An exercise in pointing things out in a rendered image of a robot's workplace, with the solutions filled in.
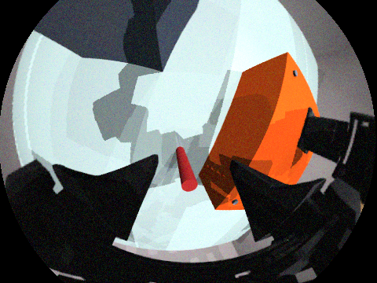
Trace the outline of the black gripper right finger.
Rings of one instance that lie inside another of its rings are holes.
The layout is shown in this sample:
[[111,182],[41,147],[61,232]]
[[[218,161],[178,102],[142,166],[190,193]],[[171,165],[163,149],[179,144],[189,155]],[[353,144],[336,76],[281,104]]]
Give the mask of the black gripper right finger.
[[232,160],[229,165],[232,180],[254,234],[254,242],[264,240],[285,222],[305,199],[323,189],[326,178],[288,185],[252,167]]

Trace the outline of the red peg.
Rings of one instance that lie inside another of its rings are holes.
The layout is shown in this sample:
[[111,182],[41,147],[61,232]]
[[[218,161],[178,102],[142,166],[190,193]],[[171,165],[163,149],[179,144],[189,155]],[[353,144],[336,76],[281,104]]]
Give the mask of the red peg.
[[189,159],[186,157],[185,149],[182,147],[176,148],[176,157],[181,188],[186,192],[191,192],[193,189],[197,188],[198,183],[197,180],[195,180],[195,174],[192,172]]

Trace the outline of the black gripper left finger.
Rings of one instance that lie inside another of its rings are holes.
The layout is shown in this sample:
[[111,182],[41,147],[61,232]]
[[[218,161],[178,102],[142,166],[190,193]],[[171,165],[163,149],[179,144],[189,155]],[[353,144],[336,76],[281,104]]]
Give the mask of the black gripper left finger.
[[157,154],[100,176],[78,172],[63,164],[53,164],[54,174],[62,188],[85,201],[97,217],[116,233],[117,238],[125,241],[129,238],[157,167]]

